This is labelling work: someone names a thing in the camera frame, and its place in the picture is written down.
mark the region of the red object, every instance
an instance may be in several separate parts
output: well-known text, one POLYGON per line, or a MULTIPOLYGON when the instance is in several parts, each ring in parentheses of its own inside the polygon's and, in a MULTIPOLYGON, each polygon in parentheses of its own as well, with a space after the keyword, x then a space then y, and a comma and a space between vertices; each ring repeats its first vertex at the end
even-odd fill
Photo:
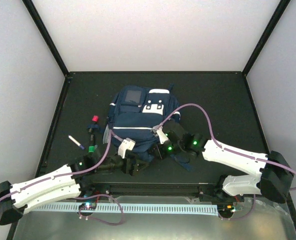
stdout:
POLYGON ((99 119, 99 117, 98 116, 93 116, 93 118, 92 118, 92 120, 94 121, 94 122, 97 122, 98 121, 98 119, 99 119))

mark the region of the gray wall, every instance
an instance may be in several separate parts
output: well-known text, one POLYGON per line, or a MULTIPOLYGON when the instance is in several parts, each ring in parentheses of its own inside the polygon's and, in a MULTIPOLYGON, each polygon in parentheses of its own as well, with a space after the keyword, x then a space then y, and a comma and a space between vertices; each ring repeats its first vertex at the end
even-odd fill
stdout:
MULTIPOLYGON (((248 81, 270 149, 281 152, 296 169, 296 0, 290 2, 248 81)), ((296 207, 296 191, 291 195, 296 207)))
POLYGON ((23 3, 0 0, 0 182, 34 176, 63 80, 23 3))
POLYGON ((34 0, 69 71, 241 71, 280 0, 34 0))

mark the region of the blue backpack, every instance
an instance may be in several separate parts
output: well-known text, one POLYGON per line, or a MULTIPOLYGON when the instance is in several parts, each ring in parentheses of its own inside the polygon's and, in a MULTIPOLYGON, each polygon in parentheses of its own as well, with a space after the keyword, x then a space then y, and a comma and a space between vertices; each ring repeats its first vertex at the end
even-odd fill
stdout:
MULTIPOLYGON (((108 130, 112 129, 120 138, 130 138, 136 142, 133 153, 146 162, 152 161, 153 156, 147 150, 159 142, 151 131, 152 127, 179 107, 178 100, 170 93, 171 88, 125 86, 110 104, 103 141, 107 141, 108 130)), ((180 113, 173 114, 172 119, 179 122, 180 113)), ((111 141, 117 148, 121 144, 115 137, 111 141)))

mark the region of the black tabletop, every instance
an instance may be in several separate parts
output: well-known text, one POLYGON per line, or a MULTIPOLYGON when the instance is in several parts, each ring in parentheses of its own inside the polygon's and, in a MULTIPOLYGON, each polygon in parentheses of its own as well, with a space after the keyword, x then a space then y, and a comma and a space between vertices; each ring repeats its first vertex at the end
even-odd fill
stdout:
MULTIPOLYGON (((51 172, 72 159, 86 153, 68 135, 87 146, 87 126, 93 115, 100 117, 104 127, 109 104, 114 95, 126 85, 167 88, 174 84, 172 93, 180 104, 196 103, 209 114, 217 140, 253 152, 265 152, 255 111, 240 72, 76 72, 62 108, 62 113, 47 159, 51 172)), ((210 137, 203 113, 195 107, 181 112, 181 124, 191 133, 210 137)), ((121 171, 96 174, 94 182, 198 184, 216 183, 221 175, 242 175, 228 166, 205 161, 202 157, 191 162, 187 171, 171 159, 153 162, 137 176, 121 171)))

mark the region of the white marker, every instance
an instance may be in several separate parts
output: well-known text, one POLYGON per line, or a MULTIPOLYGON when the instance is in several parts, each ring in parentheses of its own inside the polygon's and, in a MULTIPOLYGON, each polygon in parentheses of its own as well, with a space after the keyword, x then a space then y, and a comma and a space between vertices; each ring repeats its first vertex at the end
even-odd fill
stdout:
POLYGON ((84 150, 84 146, 81 145, 76 139, 74 139, 72 136, 68 136, 68 138, 73 141, 78 147, 80 147, 82 150, 84 150))

